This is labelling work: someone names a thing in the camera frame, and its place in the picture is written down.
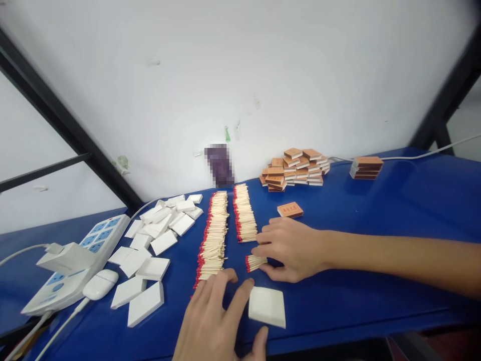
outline power adapter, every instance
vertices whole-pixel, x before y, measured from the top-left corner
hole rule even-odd
[[[46,250],[48,253],[37,262],[37,266],[70,276],[89,268],[95,262],[96,254],[77,243],[69,243],[62,249],[58,246],[54,244],[49,247]]]

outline power strip socket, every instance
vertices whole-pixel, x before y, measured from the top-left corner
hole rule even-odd
[[[84,286],[104,268],[129,223],[130,218],[126,215],[97,223],[79,243],[96,254],[95,263],[70,276],[54,273],[23,308],[22,314],[40,316],[46,311],[59,311],[81,300]]]

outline stack of matchboxes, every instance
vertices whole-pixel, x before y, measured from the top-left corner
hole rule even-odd
[[[384,162],[379,157],[356,157],[349,174],[353,179],[376,179]]]
[[[322,186],[322,176],[330,169],[329,160],[318,151],[291,148],[284,152],[283,158],[273,158],[259,179],[269,192],[284,192],[286,186],[296,184]]]

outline white cable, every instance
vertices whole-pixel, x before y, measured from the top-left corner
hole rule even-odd
[[[69,316],[69,318],[67,318],[67,320],[64,322],[64,324],[62,326],[60,326],[60,328],[57,330],[57,332],[55,332],[55,334],[50,339],[49,343],[45,345],[44,349],[42,350],[41,353],[39,353],[39,355],[37,356],[35,361],[40,360],[40,358],[44,355],[45,351],[47,351],[47,349],[50,347],[52,342],[57,338],[57,336],[60,334],[60,332],[62,332],[62,330],[65,328],[65,326],[67,326],[67,323],[69,323],[72,320],[72,318],[74,318],[77,315],[77,313],[82,311],[84,309],[84,307],[87,305],[87,303],[89,303],[89,301],[90,300],[87,297],[85,297],[82,300],[82,302],[80,302],[79,305],[77,307],[75,307],[75,310],[72,312],[72,314]]]
[[[139,208],[139,210],[137,212],[134,213],[134,215],[132,217],[130,217],[130,220],[133,220],[135,217],[137,217],[137,215],[145,208],[147,207],[149,204],[152,204],[154,203],[155,201],[158,201],[160,198],[157,198],[157,199],[154,199],[154,200],[151,200],[149,203],[146,203],[144,204],[142,207]]]
[[[11,260],[13,257],[18,256],[20,253],[23,253],[23,252],[25,252],[25,251],[29,251],[29,250],[34,249],[34,248],[40,248],[40,247],[47,248],[48,246],[50,246],[50,244],[45,243],[45,244],[41,244],[41,245],[35,245],[35,246],[30,246],[30,247],[27,247],[27,248],[23,248],[22,250],[19,250],[18,252],[15,252],[15,253],[9,255],[8,257],[4,258],[4,259],[0,262],[0,267],[3,266],[7,261]]]
[[[27,341],[31,339],[32,336],[40,329],[40,327],[42,327],[45,321],[47,321],[50,318],[50,316],[52,316],[52,313],[54,312],[47,311],[44,313],[40,321],[35,325],[34,328],[32,328],[32,330],[27,334],[27,336],[25,336],[24,339],[20,341],[20,343],[13,349],[13,351],[10,352],[10,354],[7,356],[5,361],[10,361],[11,359],[14,358],[14,356],[20,351],[20,349],[24,346],[24,344],[26,344]]]
[[[480,134],[473,135],[473,136],[470,136],[470,137],[465,138],[465,139],[462,139],[462,140],[460,140],[460,141],[454,142],[453,144],[449,144],[449,145],[444,146],[444,147],[442,147],[442,148],[433,150],[432,152],[429,152],[429,153],[426,153],[426,154],[421,154],[421,155],[414,156],[414,157],[387,157],[387,158],[381,158],[381,160],[397,160],[397,159],[413,160],[413,159],[420,159],[420,158],[424,158],[424,157],[427,157],[427,156],[430,156],[430,155],[439,153],[440,151],[443,151],[443,150],[445,150],[445,149],[454,147],[455,145],[464,143],[464,142],[466,142],[466,141],[468,141],[468,140],[471,140],[471,139],[478,138],[478,137],[480,137],[480,136],[481,136],[481,133],[480,133]],[[331,158],[341,159],[341,160],[346,160],[346,161],[353,161],[353,159],[346,159],[346,158],[341,158],[341,157],[338,157],[338,156],[330,156],[329,159],[331,159]]]

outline matchstick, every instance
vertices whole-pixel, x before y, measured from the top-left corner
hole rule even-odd
[[[225,257],[225,235],[227,233],[227,192],[215,192],[210,198],[207,226],[204,240],[199,247],[197,277],[194,288],[199,281],[207,280],[223,270]]]
[[[257,256],[246,256],[246,266],[247,271],[252,272],[257,270],[261,265],[267,263],[266,257],[257,257]]]
[[[257,223],[247,188],[245,183],[234,187],[235,226],[239,243],[255,241],[257,236]]]

